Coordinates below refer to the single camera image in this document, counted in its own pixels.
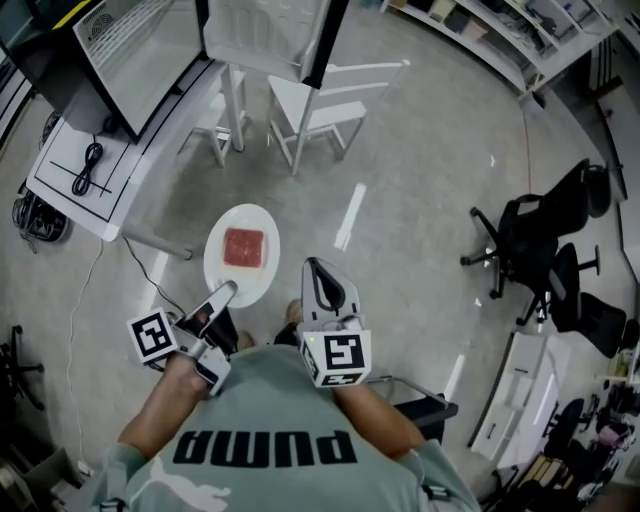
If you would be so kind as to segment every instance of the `foot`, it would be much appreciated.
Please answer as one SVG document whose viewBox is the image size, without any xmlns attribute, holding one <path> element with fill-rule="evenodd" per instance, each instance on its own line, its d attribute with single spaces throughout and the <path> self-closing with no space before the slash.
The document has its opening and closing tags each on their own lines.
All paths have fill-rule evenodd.
<svg viewBox="0 0 640 512">
<path fill-rule="evenodd" d="M 243 350 L 247 350 L 248 348 L 255 347 L 256 340 L 253 339 L 253 336 L 249 334 L 247 331 L 238 332 L 238 343 L 236 345 L 238 352 L 242 352 Z"/>
<path fill-rule="evenodd" d="M 302 323 L 302 301 L 300 299 L 293 299 L 287 306 L 287 311 L 284 314 L 284 324 L 301 324 Z"/>
</svg>

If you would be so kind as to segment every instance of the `oval plate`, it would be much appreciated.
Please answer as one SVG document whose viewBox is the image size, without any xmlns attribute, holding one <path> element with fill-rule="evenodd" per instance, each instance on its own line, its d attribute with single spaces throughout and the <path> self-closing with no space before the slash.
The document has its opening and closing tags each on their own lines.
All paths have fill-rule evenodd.
<svg viewBox="0 0 640 512">
<path fill-rule="evenodd" d="M 224 263 L 224 238 L 227 229 L 256 229 L 264 233 L 260 268 L 234 267 Z M 204 278 L 213 293 L 226 281 L 235 281 L 238 293 L 229 302 L 230 308 L 250 306 L 271 286 L 280 261 L 280 234 L 273 217 L 255 204 L 231 208 L 213 226 L 204 249 Z"/>
</svg>

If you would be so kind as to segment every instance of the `microwave door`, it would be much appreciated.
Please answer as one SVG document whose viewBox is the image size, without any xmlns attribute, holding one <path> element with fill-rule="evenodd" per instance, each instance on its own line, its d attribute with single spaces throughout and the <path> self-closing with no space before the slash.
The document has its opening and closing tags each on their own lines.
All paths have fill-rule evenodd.
<svg viewBox="0 0 640 512">
<path fill-rule="evenodd" d="M 209 0 L 209 58 L 320 88 L 346 0 Z"/>
</svg>

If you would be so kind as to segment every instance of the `concrete floor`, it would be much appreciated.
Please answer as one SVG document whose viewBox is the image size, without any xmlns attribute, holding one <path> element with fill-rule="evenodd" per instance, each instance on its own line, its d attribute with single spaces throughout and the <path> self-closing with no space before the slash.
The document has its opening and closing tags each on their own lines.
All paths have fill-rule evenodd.
<svg viewBox="0 0 640 512">
<path fill-rule="evenodd" d="M 461 254 L 486 242 L 469 208 L 476 205 L 495 219 L 508 199 L 545 192 L 578 160 L 599 156 L 553 94 L 544 113 L 527 114 L 527 145 L 516 94 L 491 70 L 409 18 L 349 8 L 331 62 L 403 58 L 411 67 L 367 119 L 347 157 L 335 161 L 327 140 L 313 140 L 295 179 L 267 137 L 265 77 L 249 73 L 253 123 L 246 150 L 231 151 L 221 169 L 207 140 L 193 135 L 176 160 L 175 173 L 159 185 L 157 200 L 143 215 L 157 234 L 193 246 L 195 257 L 167 260 L 151 249 L 134 248 L 169 295 L 188 309 L 207 295 L 202 252 L 216 220 L 240 203 L 266 208 L 280 231 L 280 265 L 267 294 L 234 311 L 238 328 L 249 330 L 260 343 L 270 342 L 286 304 L 300 294 L 304 259 L 319 256 L 339 266 L 359 286 L 377 372 L 440 392 L 458 355 L 466 356 L 454 395 L 460 414 L 448 422 L 444 444 L 479 490 L 491 464 L 470 453 L 466 443 L 529 295 L 507 285 L 505 299 L 491 301 L 492 269 L 460 267 Z M 23 357 L 42 361 L 47 369 L 36 387 L 46 415 L 35 421 L 78 459 L 80 436 L 66 379 L 69 316 L 100 242 L 76 226 L 66 243 L 38 244 L 39 253 L 32 254 L 9 215 L 14 193 L 37 155 L 49 111 L 43 100 L 31 103 L 0 164 L 5 209 L 0 233 L 6 241 L 0 307 L 7 331 L 15 323 L 25 328 Z M 367 191 L 348 247 L 338 250 L 333 247 L 336 231 L 358 183 Z M 603 274 L 597 280 L 585 277 L 583 288 L 632 312 L 633 291 L 618 251 L 613 210 L 572 239 L 580 259 L 591 256 L 594 243 L 601 245 Z M 125 327 L 127 319 L 152 303 L 163 301 L 124 242 L 105 245 L 76 314 L 70 370 L 83 457 L 90 463 L 99 462 L 158 378 L 140 367 Z M 571 342 L 577 348 L 566 393 L 588 395 L 593 374 L 606 362 L 585 340 Z"/>
</svg>

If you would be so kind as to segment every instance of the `red meat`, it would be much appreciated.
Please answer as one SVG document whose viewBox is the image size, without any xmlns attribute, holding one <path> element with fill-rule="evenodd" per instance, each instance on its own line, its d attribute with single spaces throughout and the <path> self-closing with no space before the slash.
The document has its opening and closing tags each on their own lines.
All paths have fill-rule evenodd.
<svg viewBox="0 0 640 512">
<path fill-rule="evenodd" d="M 224 235 L 224 262 L 234 267 L 262 265 L 264 233 L 253 229 L 229 228 Z"/>
</svg>

